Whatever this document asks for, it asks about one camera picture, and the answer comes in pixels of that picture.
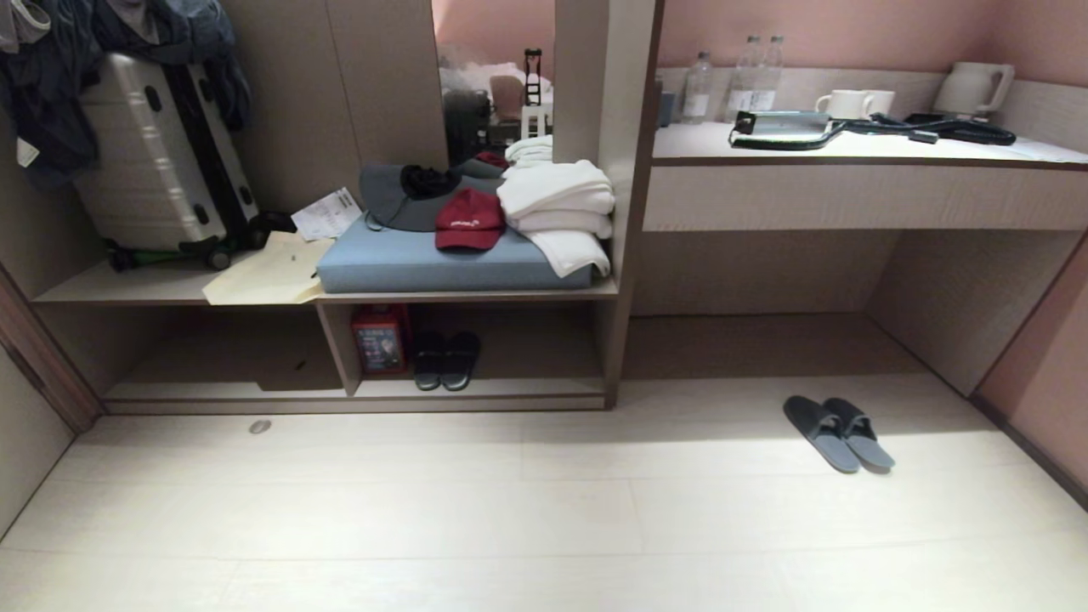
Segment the pink wall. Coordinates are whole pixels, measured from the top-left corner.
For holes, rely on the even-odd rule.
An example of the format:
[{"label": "pink wall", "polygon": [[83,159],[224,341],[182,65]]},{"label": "pink wall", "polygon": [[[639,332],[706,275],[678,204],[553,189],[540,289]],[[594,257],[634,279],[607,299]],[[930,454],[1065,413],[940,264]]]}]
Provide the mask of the pink wall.
[{"label": "pink wall", "polygon": [[1088,487],[1088,247],[1074,256],[979,395]]},{"label": "pink wall", "polygon": [[750,34],[784,35],[796,68],[944,72],[980,61],[1088,87],[1088,0],[667,0],[658,65],[689,65],[701,49],[730,65]]},{"label": "pink wall", "polygon": [[1005,0],[987,56],[1021,78],[1088,87],[1088,0]]},{"label": "pink wall", "polygon": [[493,63],[524,61],[526,49],[544,51],[541,72],[555,69],[555,0],[433,0],[438,45],[457,45]]},{"label": "pink wall", "polygon": [[750,34],[781,34],[791,66],[944,72],[987,59],[1005,1],[667,0],[658,65],[689,65],[700,49],[729,65]]}]

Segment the door frame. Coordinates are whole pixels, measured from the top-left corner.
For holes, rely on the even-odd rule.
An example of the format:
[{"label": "door frame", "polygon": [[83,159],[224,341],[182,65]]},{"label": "door frame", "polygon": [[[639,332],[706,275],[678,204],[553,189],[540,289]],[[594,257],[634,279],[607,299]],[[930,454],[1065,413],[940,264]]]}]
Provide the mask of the door frame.
[{"label": "door frame", "polygon": [[104,414],[98,395],[53,340],[2,264],[0,345],[76,434],[88,431]]}]

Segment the baseball cap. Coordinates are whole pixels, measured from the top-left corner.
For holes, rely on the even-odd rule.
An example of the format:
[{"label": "baseball cap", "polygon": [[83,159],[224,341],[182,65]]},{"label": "baseball cap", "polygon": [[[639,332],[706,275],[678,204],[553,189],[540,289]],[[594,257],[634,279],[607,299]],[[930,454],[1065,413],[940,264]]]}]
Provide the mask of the baseball cap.
[{"label": "baseball cap", "polygon": [[472,188],[457,192],[438,211],[434,224],[437,248],[489,250],[506,231],[498,196]]}]

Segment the suitcase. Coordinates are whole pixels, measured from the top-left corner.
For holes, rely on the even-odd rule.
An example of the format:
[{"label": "suitcase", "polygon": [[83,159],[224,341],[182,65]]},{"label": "suitcase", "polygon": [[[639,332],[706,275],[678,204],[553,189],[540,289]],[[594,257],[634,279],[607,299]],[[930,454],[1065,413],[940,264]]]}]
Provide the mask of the suitcase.
[{"label": "suitcase", "polygon": [[210,254],[263,246],[252,244],[257,203],[203,66],[110,53],[99,73],[81,96],[99,162],[75,186],[111,250],[181,252],[225,268],[228,257]]}]

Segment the hanging clothes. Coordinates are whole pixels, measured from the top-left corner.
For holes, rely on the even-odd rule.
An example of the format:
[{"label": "hanging clothes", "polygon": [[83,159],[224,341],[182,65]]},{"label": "hanging clothes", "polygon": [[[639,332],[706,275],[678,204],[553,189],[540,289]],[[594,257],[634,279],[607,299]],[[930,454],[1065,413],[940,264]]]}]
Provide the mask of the hanging clothes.
[{"label": "hanging clothes", "polygon": [[203,63],[227,127],[249,117],[249,87],[218,0],[0,0],[0,105],[20,163],[39,188],[64,185],[98,158],[79,93],[102,56]]}]

